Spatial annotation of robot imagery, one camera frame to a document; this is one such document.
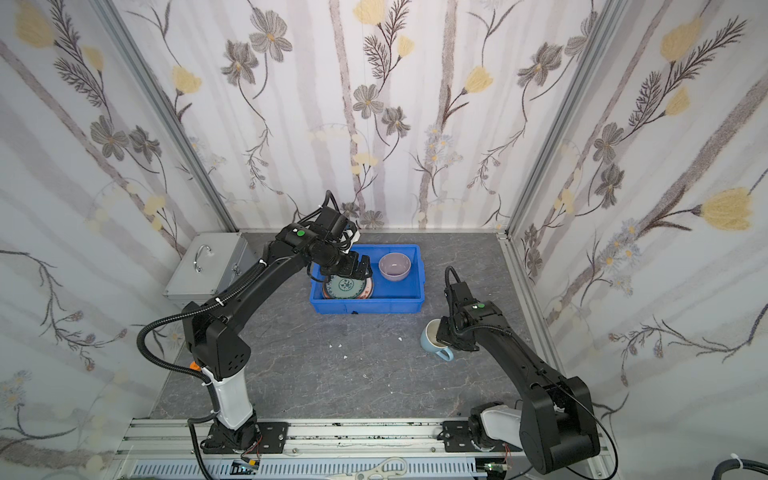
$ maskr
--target white cable tie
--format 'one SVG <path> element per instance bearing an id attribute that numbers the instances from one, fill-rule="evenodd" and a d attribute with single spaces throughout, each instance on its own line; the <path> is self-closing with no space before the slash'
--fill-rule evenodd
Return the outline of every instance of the white cable tie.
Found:
<path id="1" fill-rule="evenodd" d="M 733 458 L 734 460 L 738 460 L 739 461 L 739 470 L 743 470 L 744 469 L 744 462 L 741 461 L 741 458 L 739 458 L 738 455 L 736 455 L 735 453 L 732 453 L 732 454 L 730 454 L 730 457 Z"/>

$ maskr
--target white scissors handle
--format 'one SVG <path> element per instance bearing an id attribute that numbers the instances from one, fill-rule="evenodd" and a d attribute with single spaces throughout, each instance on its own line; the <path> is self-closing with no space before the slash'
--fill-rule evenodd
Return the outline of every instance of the white scissors handle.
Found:
<path id="1" fill-rule="evenodd" d="M 384 465 L 390 462 L 402 463 L 402 469 L 400 470 L 387 470 L 384 471 Z M 402 477 L 408 472 L 408 462 L 404 458 L 389 457 L 384 462 L 379 463 L 370 470 L 364 470 L 362 472 L 354 472 L 351 474 L 338 474 L 327 477 L 329 480 L 387 480 L 390 477 Z"/>

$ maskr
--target wall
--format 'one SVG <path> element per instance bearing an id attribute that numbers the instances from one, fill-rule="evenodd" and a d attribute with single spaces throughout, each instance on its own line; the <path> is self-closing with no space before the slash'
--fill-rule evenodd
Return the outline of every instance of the wall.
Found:
<path id="1" fill-rule="evenodd" d="M 219 230 L 87 2 L 0 5 L 0 474 L 100 478 L 166 372 L 139 325 Z M 170 327 L 151 348 L 175 358 Z"/>
<path id="2" fill-rule="evenodd" d="M 763 2 L 630 3 L 514 232 L 625 480 L 768 458 L 766 21 Z"/>
<path id="3" fill-rule="evenodd" d="M 501 228 L 602 2 L 116 0 L 241 228 Z"/>

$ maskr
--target mug handle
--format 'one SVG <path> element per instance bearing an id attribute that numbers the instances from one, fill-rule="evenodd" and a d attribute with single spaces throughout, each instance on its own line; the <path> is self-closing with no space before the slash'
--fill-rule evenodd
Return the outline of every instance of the mug handle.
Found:
<path id="1" fill-rule="evenodd" d="M 438 352 L 435 352 L 435 355 L 445 360 L 446 362 L 450 362 L 451 360 L 453 360 L 453 352 L 448 347 L 445 347 L 443 350 L 439 350 Z"/>

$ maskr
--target wire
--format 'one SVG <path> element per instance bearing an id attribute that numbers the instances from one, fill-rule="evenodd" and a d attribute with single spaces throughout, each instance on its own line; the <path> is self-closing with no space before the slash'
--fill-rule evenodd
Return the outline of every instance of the wire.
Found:
<path id="1" fill-rule="evenodd" d="M 527 469 L 523 470 L 522 472 L 518 473 L 517 475 L 513 475 L 513 476 L 507 478 L 507 480 L 512 480 L 513 478 L 520 478 L 523 475 L 525 475 L 526 473 L 530 472 L 532 469 L 533 469 L 533 465 L 531 465 Z"/>
<path id="2" fill-rule="evenodd" d="M 200 453 L 200 446 L 197 444 L 197 433 L 194 430 L 194 426 L 196 423 L 205 423 L 215 419 L 217 413 L 218 412 L 214 412 L 214 413 L 211 413 L 210 415 L 201 417 L 199 419 L 187 419 L 187 426 L 190 429 L 190 437 L 192 437 L 192 447 L 194 450 L 194 457 L 197 460 L 197 466 L 200 467 L 200 472 L 203 474 L 203 477 L 205 477 L 205 480 L 214 480 L 214 478 L 210 476 L 210 473 L 208 472 L 208 468 L 206 468 L 205 463 L 203 463 L 203 456 Z"/>
<path id="3" fill-rule="evenodd" d="M 325 207 L 328 205 L 328 200 L 331 200 L 333 203 L 333 208 L 336 208 L 337 212 L 340 212 L 339 205 L 336 203 L 336 198 L 333 197 L 333 193 L 331 193 L 331 190 L 326 190 L 326 199 L 323 201 L 323 206 Z"/>
<path id="4" fill-rule="evenodd" d="M 509 445 L 506 443 L 504 444 L 504 463 L 507 464 L 507 467 L 509 468 L 511 466 L 511 463 L 509 461 L 509 456 L 512 454 L 511 450 L 509 449 Z"/>
<path id="5" fill-rule="evenodd" d="M 614 459 L 615 459 L 615 462 L 614 462 L 614 470 L 613 470 L 613 472 L 612 472 L 612 473 L 611 473 L 611 474 L 610 474 L 608 477 L 606 477 L 606 478 L 604 479 L 604 480 L 611 480 L 611 478 L 615 477 L 615 476 L 616 476 L 616 473 L 619 471 L 619 451 L 618 451 L 618 449 L 616 449 L 616 443 L 614 443 L 614 440 L 613 440 L 613 438 L 611 437 L 611 434 L 610 434 L 610 433 L 608 433 L 608 430 L 605 428 L 605 426 L 603 425 L 603 423 L 602 423 L 600 420 L 598 420 L 598 418 L 597 418 L 596 416 L 594 416 L 594 413 L 592 413 L 592 411 L 591 411 L 590 409 L 588 409 L 587 407 L 585 407 L 583 403 L 579 402 L 579 401 L 578 401 L 578 399 L 577 399 L 576 397 L 574 397 L 574 396 L 573 396 L 573 395 L 572 395 L 572 394 L 571 394 L 571 393 L 570 393 L 568 390 L 566 390 L 565 388 L 563 388 L 563 387 L 562 387 L 562 386 L 561 386 L 559 383 L 555 383 L 555 382 L 552 382 L 552 380 L 551 380 L 551 379 L 550 379 L 550 378 L 547 376 L 547 374 L 546 374 L 546 373 L 544 373 L 544 370 L 542 370 L 542 369 L 539 369 L 539 370 L 537 371 L 537 373 L 538 373 L 539 375 L 543 376 L 543 377 L 544 377 L 544 378 L 545 378 L 545 379 L 546 379 L 548 382 L 550 382 L 551 384 L 553 384 L 554 386 L 556 386 L 556 387 L 558 387 L 560 390 L 562 390 L 562 392 L 563 392 L 565 395 L 567 395 L 567 396 L 571 397 L 571 399 L 572 399 L 574 402 L 576 402 L 576 403 L 577 403 L 577 404 L 578 404 L 578 405 L 579 405 L 581 408 L 583 408 L 583 409 L 584 409 L 584 411 L 585 411 L 586 413 L 588 413 L 588 414 L 589 414 L 589 416 L 590 416 L 590 417 L 592 417 L 592 418 L 595 420 L 595 422 L 596 422 L 596 423 L 597 423 L 597 424 L 600 426 L 600 428 L 601 428 L 601 429 L 603 429 L 603 432 L 605 432 L 605 436 L 607 436 L 607 437 L 608 437 L 608 440 L 611 442 L 611 447 L 612 447 L 612 448 L 613 448 L 613 450 L 614 450 Z M 578 476 L 580 476 L 580 477 L 582 477 L 582 478 L 586 478 L 587 480 L 597 480 L 596 478 L 592 478 L 592 477 L 587 477 L 587 476 L 584 476 L 584 475 L 582 475 L 581 473 L 579 473 L 579 472 L 576 472 L 576 471 L 575 471 L 574 469 L 572 469 L 571 467 L 565 467 L 565 468 L 567 468 L 569 471 L 571 471 L 571 473 L 573 473 L 573 474 L 575 474 L 575 475 L 578 475 Z"/>
<path id="6" fill-rule="evenodd" d="M 240 460 L 242 460 L 243 462 L 246 462 L 250 466 L 251 460 L 250 460 L 250 458 L 247 458 L 245 455 L 248 455 L 249 453 L 251 453 L 253 451 L 253 449 L 256 449 L 256 457 L 259 459 L 259 461 L 261 461 L 261 455 L 259 455 L 259 444 L 261 443 L 261 440 L 263 438 L 264 438 L 264 435 L 259 435 L 258 441 L 256 441 L 256 443 L 251 445 L 249 449 L 247 449 L 245 452 L 243 452 L 240 455 Z"/>
<path id="7" fill-rule="evenodd" d="M 222 298 L 218 299 L 221 301 L 221 303 L 226 303 L 229 300 L 233 299 L 235 296 L 240 295 L 246 288 L 252 285 L 257 278 L 259 278 L 259 276 L 266 269 L 266 259 L 268 259 L 270 255 L 270 245 L 272 245 L 272 242 L 269 242 L 266 245 L 264 245 L 264 250 L 261 257 L 261 260 L 263 261 L 260 261 L 259 263 L 257 263 L 256 268 L 253 270 L 253 272 L 251 272 L 251 274 L 248 277 L 246 277 L 246 279 L 243 281 L 243 283 L 239 287 L 232 290 L 227 295 L 224 295 Z M 190 429 L 190 437 L 192 438 L 192 448 L 194 450 L 195 459 L 197 460 L 197 466 L 200 467 L 203 477 L 205 477 L 206 480 L 214 480 L 214 479 L 213 477 L 210 476 L 210 474 L 208 473 L 205 467 L 205 464 L 203 463 L 203 456 L 200 453 L 200 445 L 197 443 L 197 434 L 194 431 L 194 424 L 208 422 L 216 418 L 216 415 L 218 415 L 219 413 L 219 409 L 220 409 L 219 399 L 216 394 L 216 388 L 214 387 L 214 382 L 210 378 L 208 378 L 208 376 L 203 372 L 198 372 L 197 370 L 192 370 L 187 367 L 166 362 L 165 360 L 155 356 L 147 348 L 147 335 L 149 334 L 149 332 L 151 332 L 152 330 L 158 327 L 167 325 L 168 323 L 178 322 L 179 320 L 190 318 L 190 317 L 199 315 L 201 313 L 210 312 L 211 310 L 214 310 L 219 306 L 220 306 L 219 303 L 212 303 L 207 306 L 201 306 L 189 312 L 177 313 L 176 315 L 171 315 L 159 320 L 155 320 L 154 322 L 144 326 L 144 328 L 142 328 L 136 336 L 136 347 L 138 348 L 139 353 L 145 359 L 149 360 L 153 364 L 163 369 L 170 370 L 171 372 L 185 373 L 187 375 L 200 379 L 203 381 L 203 384 L 208 388 L 208 395 L 210 396 L 210 402 L 213 406 L 211 414 L 205 417 L 201 417 L 199 419 L 187 420 L 187 425 L 189 426 L 189 429 Z"/>
<path id="8" fill-rule="evenodd" d="M 453 310 L 453 298 L 452 298 L 453 294 L 452 294 L 452 291 L 451 291 L 451 279 L 450 279 L 450 276 L 449 276 L 449 274 L 450 274 L 450 273 L 452 273 L 452 274 L 453 274 L 453 277 L 456 279 L 456 282 L 457 282 L 457 283 L 460 283 L 460 282 L 461 282 L 461 279 L 459 279 L 459 278 L 458 278 L 458 274 L 456 273 L 456 270 L 455 270 L 455 269 L 454 269 L 452 266 L 448 265 L 448 266 L 445 268 L 445 295 L 446 295 L 446 296 L 447 296 L 447 298 L 448 298 L 448 305 L 449 305 L 449 319 L 451 320 L 451 321 L 449 321 L 449 325 L 450 325 L 450 326 L 451 326 L 451 328 L 453 329 L 453 333 L 454 333 L 455 335 L 458 335 L 458 336 L 463 336 L 463 335 L 465 335 L 466 333 L 472 332 L 472 331 L 474 331 L 474 330 L 478 330 L 478 329 L 488 329 L 488 330 L 491 330 L 491 331 L 492 331 L 492 332 L 494 332 L 494 333 L 497 333 L 497 334 L 500 334 L 500 335 L 504 335 L 504 336 L 507 336 L 509 339 L 511 339 L 513 342 L 515 342 L 515 344 L 517 345 L 518 349 L 520 350 L 520 353 L 522 353 L 522 354 L 523 354 L 523 356 L 524 356 L 524 357 L 525 357 L 525 358 L 526 358 L 526 359 L 527 359 L 527 360 L 528 360 L 528 361 L 529 361 L 529 362 L 530 362 L 532 365 L 536 365 L 536 362 L 534 362 L 534 361 L 533 361 L 533 359 L 532 359 L 532 358 L 531 358 L 531 357 L 528 355 L 528 353 L 525 351 L 525 348 L 523 348 L 523 345 L 522 345 L 522 344 L 520 344 L 520 342 L 519 342 L 519 341 L 518 341 L 518 340 L 515 338 L 515 336 L 514 336 L 514 332 L 512 332 L 512 330 L 511 330 L 511 329 L 509 329 L 509 328 L 504 328 L 504 327 L 501 327 L 501 326 L 497 326 L 497 325 L 488 325 L 487 323 L 478 323 L 478 324 L 476 324 L 476 325 L 470 325 L 470 326 L 467 326 L 467 327 L 465 327 L 465 328 L 463 328 L 463 329 L 461 329 L 461 330 L 459 330 L 459 329 L 456 327 L 456 324 L 455 324 L 455 322 L 454 322 L 454 321 L 452 321 L 452 320 L 453 320 L 453 316 L 454 316 L 454 310 Z M 560 386 L 560 384 L 559 384 L 559 383 L 556 383 L 556 382 L 552 382 L 552 380 L 551 380 L 549 377 L 547 377 L 547 376 L 546 376 L 546 374 L 544 373 L 544 370 L 543 370 L 543 369 L 538 369 L 538 370 L 536 371 L 536 373 L 537 373 L 537 374 L 539 374 L 539 375 L 541 375 L 541 376 L 543 376 L 543 377 L 544 377 L 544 378 L 545 378 L 545 379 L 546 379 L 548 382 L 550 382 L 552 385 L 554 385 L 554 386 L 558 387 L 560 390 L 562 390 L 562 392 L 563 392 L 563 393 L 565 393 L 565 395 L 567 395 L 567 396 L 571 397 L 571 399 L 573 399 L 573 400 L 574 400 L 574 401 L 575 401 L 575 402 L 576 402 L 576 403 L 577 403 L 577 404 L 578 404 L 578 405 L 579 405 L 581 408 L 583 408 L 583 409 L 584 409 L 584 411 L 585 411 L 586 413 L 588 413 L 588 414 L 589 414 L 589 416 L 591 416 L 591 417 L 592 417 L 592 418 L 595 420 L 595 422 L 596 422 L 596 423 L 597 423 L 597 424 L 600 426 L 600 428 L 601 428 L 601 429 L 603 429 L 603 432 L 605 432 L 605 435 L 608 437 L 608 440 L 610 440 L 610 441 L 611 441 L 611 447 L 613 447 L 613 450 L 614 450 L 614 457 L 615 457 L 615 459 L 616 459 L 616 462 L 615 462 L 615 465 L 614 465 L 614 470 L 613 470 L 613 472 L 611 473 L 611 475 L 610 475 L 610 476 L 608 476 L 608 477 L 607 477 L 607 478 L 605 478 L 604 480 L 610 480 L 611 478 L 613 478 L 614 476 L 616 476 L 616 473 L 618 472 L 618 469 L 619 469 L 619 453 L 618 453 L 618 450 L 616 449 L 616 444 L 614 443 L 614 440 L 613 440 L 613 438 L 611 438 L 611 435 L 608 433 L 608 430 L 606 430 L 606 428 L 603 426 L 603 424 L 600 422 L 600 420 L 598 420 L 598 418 L 597 418 L 596 416 L 594 416 L 594 413 L 592 413 L 592 411 L 591 411 L 590 409 L 588 409 L 587 407 L 585 407 L 583 403 L 579 402 L 579 401 L 576 399 L 576 397 L 574 397 L 573 395 L 571 395 L 571 394 L 568 392 L 568 390 L 566 390 L 565 388 L 563 388 L 562 386 Z M 510 479 L 508 479 L 508 480 L 511 480 L 512 478 L 517 478 L 517 477 L 521 477 L 521 476 L 525 475 L 526 473 L 528 473 L 528 472 L 531 470 L 531 468 L 533 468 L 533 465 L 532 465 L 532 466 L 531 466 L 531 467 L 530 467 L 528 470 L 526 470 L 525 472 L 522 472 L 522 473 L 520 473 L 520 474 L 518 474 L 518 475 L 516 475 L 516 476 L 514 476 L 514 477 L 511 477 L 511 478 L 510 478 Z M 574 471 L 574 470 L 573 470 L 573 469 L 571 469 L 570 467 L 565 467 L 565 468 L 567 468 L 568 470 L 570 470 L 571 472 L 575 473 L 576 475 L 578 475 L 578 476 L 580 476 L 580 477 L 582 477 L 582 478 L 586 478 L 587 480 L 596 480 L 596 479 L 594 479 L 594 478 L 592 478 L 592 477 L 586 477 L 586 476 L 582 475 L 581 473 Z"/>
<path id="9" fill-rule="evenodd" d="M 718 463 L 717 467 L 715 467 L 714 473 L 712 474 L 712 480 L 720 480 L 723 476 L 723 473 L 729 470 L 737 470 L 739 468 L 743 468 L 744 470 L 752 470 L 753 472 L 762 473 L 763 475 L 768 475 L 767 464 L 742 458 L 741 461 L 738 459 L 731 459 Z"/>

